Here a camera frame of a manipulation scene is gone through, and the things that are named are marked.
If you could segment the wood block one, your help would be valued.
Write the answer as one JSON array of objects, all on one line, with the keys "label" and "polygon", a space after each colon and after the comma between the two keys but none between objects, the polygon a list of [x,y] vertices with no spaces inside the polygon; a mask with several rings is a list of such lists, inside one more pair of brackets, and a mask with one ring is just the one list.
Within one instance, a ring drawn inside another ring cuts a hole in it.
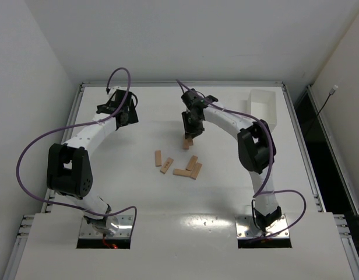
[{"label": "wood block one", "polygon": [[184,138],[182,148],[185,150],[189,149],[189,143],[188,140]]}]

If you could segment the wood block seven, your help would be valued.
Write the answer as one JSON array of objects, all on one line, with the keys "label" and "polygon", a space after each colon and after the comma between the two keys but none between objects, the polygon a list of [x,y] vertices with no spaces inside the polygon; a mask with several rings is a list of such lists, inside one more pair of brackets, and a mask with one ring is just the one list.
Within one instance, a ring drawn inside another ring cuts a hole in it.
[{"label": "wood block seven", "polygon": [[182,176],[182,177],[190,177],[191,176],[190,170],[182,170],[182,169],[174,169],[173,175],[175,176]]}]

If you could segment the white plastic box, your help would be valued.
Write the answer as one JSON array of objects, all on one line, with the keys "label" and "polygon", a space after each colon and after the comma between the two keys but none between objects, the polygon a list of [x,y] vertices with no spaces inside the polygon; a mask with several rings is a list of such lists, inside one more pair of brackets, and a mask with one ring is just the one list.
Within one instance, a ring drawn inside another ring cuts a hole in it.
[{"label": "white plastic box", "polygon": [[247,101],[247,114],[264,120],[273,131],[277,125],[276,93],[251,89]]}]

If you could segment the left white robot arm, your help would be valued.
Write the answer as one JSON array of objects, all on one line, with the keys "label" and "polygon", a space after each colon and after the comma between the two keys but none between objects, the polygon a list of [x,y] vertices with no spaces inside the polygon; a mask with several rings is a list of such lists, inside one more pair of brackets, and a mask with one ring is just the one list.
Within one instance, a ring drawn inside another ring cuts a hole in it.
[{"label": "left white robot arm", "polygon": [[138,122],[137,105],[134,93],[115,90],[105,104],[97,106],[91,125],[63,144],[53,144],[48,152],[47,187],[81,207],[86,222],[106,235],[118,228],[118,220],[106,217],[111,207],[92,190],[90,158],[106,137]]}]

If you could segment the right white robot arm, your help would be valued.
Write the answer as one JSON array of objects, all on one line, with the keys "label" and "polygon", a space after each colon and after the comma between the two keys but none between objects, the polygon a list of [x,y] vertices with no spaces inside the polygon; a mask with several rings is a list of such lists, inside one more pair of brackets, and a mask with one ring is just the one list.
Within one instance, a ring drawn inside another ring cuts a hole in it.
[{"label": "right white robot arm", "polygon": [[252,121],[246,114],[232,113],[214,96],[202,98],[194,89],[184,92],[181,99],[186,106],[182,112],[186,139],[200,136],[206,121],[237,141],[238,158],[252,180],[255,223],[260,230],[266,230],[281,217],[271,176],[276,148],[268,124],[264,120]]}]

